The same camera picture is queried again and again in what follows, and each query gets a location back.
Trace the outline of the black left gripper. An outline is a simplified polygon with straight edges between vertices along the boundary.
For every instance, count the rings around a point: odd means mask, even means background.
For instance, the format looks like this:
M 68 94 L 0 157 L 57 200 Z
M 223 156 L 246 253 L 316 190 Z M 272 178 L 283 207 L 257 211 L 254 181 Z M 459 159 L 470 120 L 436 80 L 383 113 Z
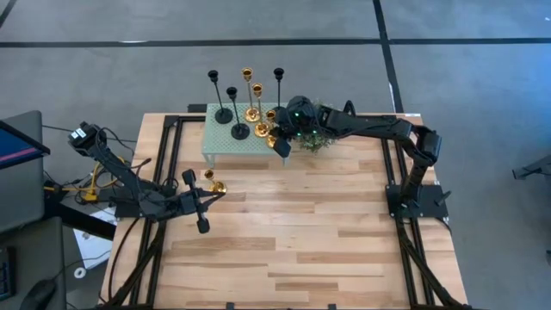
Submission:
M 220 192 L 209 192 L 196 186 L 196 176 L 193 170 L 188 169 L 182 173 L 185 185 L 189 186 L 189 190 L 178 195 L 179 207 L 181 215 L 197 215 L 197 228 L 199 233 L 204 234 L 210 231 L 210 224 L 205 215 L 210 206 L 218 201 L 225 194 Z

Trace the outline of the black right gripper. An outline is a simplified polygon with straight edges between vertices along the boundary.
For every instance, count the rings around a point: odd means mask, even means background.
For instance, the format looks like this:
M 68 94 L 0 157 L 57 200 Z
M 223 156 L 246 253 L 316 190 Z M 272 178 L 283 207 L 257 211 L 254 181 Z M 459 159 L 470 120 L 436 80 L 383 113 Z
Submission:
M 275 113 L 274 150 L 282 158 L 291 152 L 290 141 L 306 135 L 320 133 L 318 110 L 305 96 L 293 97 L 285 108 Z

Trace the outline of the short gold candlestick holder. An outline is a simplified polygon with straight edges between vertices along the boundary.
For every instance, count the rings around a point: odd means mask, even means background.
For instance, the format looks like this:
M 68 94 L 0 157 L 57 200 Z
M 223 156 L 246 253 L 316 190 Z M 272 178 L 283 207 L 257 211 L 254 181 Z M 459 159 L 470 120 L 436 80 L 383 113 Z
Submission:
M 266 137 L 266 143 L 268 148 L 274 148 L 274 144 L 276 142 L 276 136 L 274 131 L 274 128 L 276 127 L 275 116 L 276 116 L 276 112 L 274 110 L 269 110 L 266 112 L 266 118 L 267 118 L 267 124 L 268 124 L 268 136 Z
M 204 172 L 204 177 L 211 182 L 209 190 L 216 193 L 226 193 L 227 187 L 226 185 L 221 181 L 216 181 L 214 179 L 214 171 L 213 170 L 206 170 Z

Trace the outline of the tall gold candlestick holder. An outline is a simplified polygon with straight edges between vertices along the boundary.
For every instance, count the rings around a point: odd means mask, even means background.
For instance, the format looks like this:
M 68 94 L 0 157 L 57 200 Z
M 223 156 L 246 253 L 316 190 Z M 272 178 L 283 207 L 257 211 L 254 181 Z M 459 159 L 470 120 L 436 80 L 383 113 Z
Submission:
M 260 138 L 264 138 L 269 135 L 269 126 L 264 122 L 263 120 L 263 111 L 262 111 L 262 93 L 263 93 L 263 85 L 260 83 L 254 83 L 252 86 L 253 94 L 255 95 L 257 99 L 257 110 L 258 110 L 258 122 L 255 125 L 255 135 Z
M 248 97 L 249 97 L 249 108 L 245 111 L 245 119 L 248 122 L 256 122 L 259 120 L 259 112 L 253 106 L 253 101 L 252 101 L 251 79 L 253 75 L 253 70 L 250 67 L 244 67 L 241 70 L 241 72 L 247 85 L 247 91 L 248 91 Z

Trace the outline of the tall black candlestick holder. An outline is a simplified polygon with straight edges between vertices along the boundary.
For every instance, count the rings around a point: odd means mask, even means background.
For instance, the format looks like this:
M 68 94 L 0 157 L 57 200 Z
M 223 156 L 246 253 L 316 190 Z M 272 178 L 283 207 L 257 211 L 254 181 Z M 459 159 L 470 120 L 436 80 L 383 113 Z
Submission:
M 225 108 L 222 104 L 222 101 L 220 98 L 220 91 L 218 87 L 219 73 L 216 70 L 211 70 L 207 73 L 207 76 L 209 77 L 210 81 L 214 84 L 214 88 L 215 88 L 216 95 L 218 97 L 218 101 L 220 105 L 219 109 L 215 112 L 215 115 L 214 115 L 215 120 L 219 124 L 227 124 L 232 120 L 233 114 L 229 108 Z
M 236 104 L 236 97 L 237 97 L 238 90 L 235 87 L 231 86 L 226 89 L 226 93 L 229 96 L 230 100 L 232 101 L 232 106 L 233 106 L 233 110 L 234 110 L 234 114 L 237 122 L 235 125 L 232 126 L 231 135 L 236 140 L 245 140 L 250 135 L 250 129 L 238 117 L 237 104 Z
M 284 70 L 281 67 L 274 69 L 275 80 L 277 82 L 277 104 L 274 107 L 274 111 L 281 109 L 281 81 L 283 79 Z

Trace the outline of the potted green plant white flowers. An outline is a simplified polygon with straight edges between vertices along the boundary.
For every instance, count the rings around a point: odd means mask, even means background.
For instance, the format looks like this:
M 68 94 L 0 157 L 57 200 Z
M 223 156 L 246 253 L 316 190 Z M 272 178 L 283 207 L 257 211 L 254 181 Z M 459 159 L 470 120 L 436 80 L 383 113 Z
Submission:
M 322 126 L 323 108 L 306 99 L 299 105 L 299 110 L 292 113 L 298 122 L 298 133 L 296 139 L 301 149 L 306 149 L 317 154 L 320 149 L 328 147 L 337 140 L 336 134 Z

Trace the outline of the pale green perforated metal shelf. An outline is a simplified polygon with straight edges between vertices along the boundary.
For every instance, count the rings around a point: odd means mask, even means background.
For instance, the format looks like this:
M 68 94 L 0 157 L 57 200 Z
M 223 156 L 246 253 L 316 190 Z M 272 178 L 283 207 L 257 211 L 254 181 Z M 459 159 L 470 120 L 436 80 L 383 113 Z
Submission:
M 245 111 L 249 108 L 248 103 L 237 103 L 237 112 L 240 114 L 240 121 L 250 129 L 246 139 L 234 139 L 231 129 L 237 124 L 232 119 L 227 124 L 219 124 L 215 120 L 215 112 L 219 110 L 218 103 L 209 103 L 205 116 L 205 126 L 201 153 L 208 165 L 213 168 L 217 156 L 221 155 L 243 155 L 243 156 L 269 156 L 279 158 L 286 164 L 290 158 L 281 158 L 272 148 L 268 147 L 267 139 L 257 137 L 254 134 L 255 124 L 245 121 Z

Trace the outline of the yellow clamp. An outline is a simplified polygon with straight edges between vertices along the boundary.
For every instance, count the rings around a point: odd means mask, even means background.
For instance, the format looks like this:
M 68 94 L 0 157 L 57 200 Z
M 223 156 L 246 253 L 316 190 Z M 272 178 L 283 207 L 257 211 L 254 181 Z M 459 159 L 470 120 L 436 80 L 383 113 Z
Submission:
M 55 182 L 48 172 L 45 175 L 43 189 L 47 194 L 72 195 L 79 204 L 98 203 L 102 190 L 120 186 L 119 180 L 101 164 L 95 164 L 86 176 L 65 183 Z

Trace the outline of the white paper sheet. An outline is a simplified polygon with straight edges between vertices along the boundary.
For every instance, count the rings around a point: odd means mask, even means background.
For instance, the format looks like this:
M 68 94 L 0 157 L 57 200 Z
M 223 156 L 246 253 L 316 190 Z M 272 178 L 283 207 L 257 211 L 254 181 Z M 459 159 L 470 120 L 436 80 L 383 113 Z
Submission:
M 96 212 L 90 214 L 90 216 L 108 222 L 114 226 L 117 225 L 115 208 L 106 208 L 102 211 L 97 210 Z M 101 264 L 109 259 L 113 244 L 112 240 L 97 237 L 78 229 L 74 229 L 73 232 L 81 257 L 84 260 L 85 269 L 91 270 L 98 264 Z

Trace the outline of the grey desk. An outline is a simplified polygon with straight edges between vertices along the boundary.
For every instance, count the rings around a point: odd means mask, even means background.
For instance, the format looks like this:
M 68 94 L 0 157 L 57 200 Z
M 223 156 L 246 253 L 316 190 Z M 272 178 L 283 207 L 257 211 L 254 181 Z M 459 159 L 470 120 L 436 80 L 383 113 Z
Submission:
M 54 279 L 44 310 L 65 310 L 64 242 L 61 220 L 45 220 L 43 161 L 38 158 L 0 170 L 0 248 L 15 250 L 15 295 L 0 310 L 19 310 L 31 288 Z

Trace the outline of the black computer mouse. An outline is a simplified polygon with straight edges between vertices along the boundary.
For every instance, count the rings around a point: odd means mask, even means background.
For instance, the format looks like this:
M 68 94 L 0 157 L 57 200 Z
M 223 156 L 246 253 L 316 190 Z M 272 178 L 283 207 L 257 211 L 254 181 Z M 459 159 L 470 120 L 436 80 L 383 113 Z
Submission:
M 19 310 L 46 310 L 56 289 L 52 278 L 38 281 L 23 298 Z

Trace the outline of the computer monitor blue screen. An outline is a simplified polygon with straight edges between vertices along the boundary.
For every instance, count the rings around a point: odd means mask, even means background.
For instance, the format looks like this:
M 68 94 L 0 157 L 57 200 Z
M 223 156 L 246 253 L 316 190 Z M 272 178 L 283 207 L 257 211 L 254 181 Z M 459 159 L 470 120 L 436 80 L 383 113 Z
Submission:
M 0 170 L 50 154 L 48 147 L 0 121 Z

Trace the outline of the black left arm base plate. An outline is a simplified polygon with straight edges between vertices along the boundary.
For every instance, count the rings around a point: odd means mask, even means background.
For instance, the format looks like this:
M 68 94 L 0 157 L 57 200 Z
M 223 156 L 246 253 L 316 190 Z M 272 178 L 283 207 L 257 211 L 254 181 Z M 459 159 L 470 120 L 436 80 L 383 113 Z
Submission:
M 157 219 L 167 211 L 164 203 L 147 199 L 111 197 L 109 201 L 115 206 L 115 216 L 118 218 Z

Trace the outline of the black metal table frame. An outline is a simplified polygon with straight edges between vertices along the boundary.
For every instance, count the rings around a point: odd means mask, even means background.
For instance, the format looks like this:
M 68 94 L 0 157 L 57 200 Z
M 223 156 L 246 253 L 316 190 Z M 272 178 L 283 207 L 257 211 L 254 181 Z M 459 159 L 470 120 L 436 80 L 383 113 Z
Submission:
M 158 155 L 150 182 L 169 184 L 176 181 L 176 160 L 180 152 L 184 124 L 204 122 L 204 114 L 163 116 L 162 133 L 159 138 Z M 394 183 L 390 151 L 385 139 L 381 141 L 388 185 Z M 400 262 L 403 265 L 408 310 L 475 310 L 468 304 L 454 299 L 437 280 L 426 262 L 417 218 L 392 217 L 396 226 Z M 159 310 L 154 307 L 160 275 L 163 246 L 172 220 L 156 222 L 144 218 L 143 231 L 136 266 L 116 292 L 108 285 L 108 300 L 92 310 Z

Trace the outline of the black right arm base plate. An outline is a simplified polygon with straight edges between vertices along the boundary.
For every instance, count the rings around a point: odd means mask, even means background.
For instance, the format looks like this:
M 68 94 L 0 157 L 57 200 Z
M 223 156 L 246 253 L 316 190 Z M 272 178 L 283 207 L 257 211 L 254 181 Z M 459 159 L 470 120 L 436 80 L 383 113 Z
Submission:
M 440 185 L 422 185 L 416 203 L 406 204 L 400 200 L 399 185 L 386 187 L 388 212 L 392 217 L 401 219 L 412 218 L 438 218 L 449 216 L 446 199 L 451 195 L 450 191 L 443 192 Z

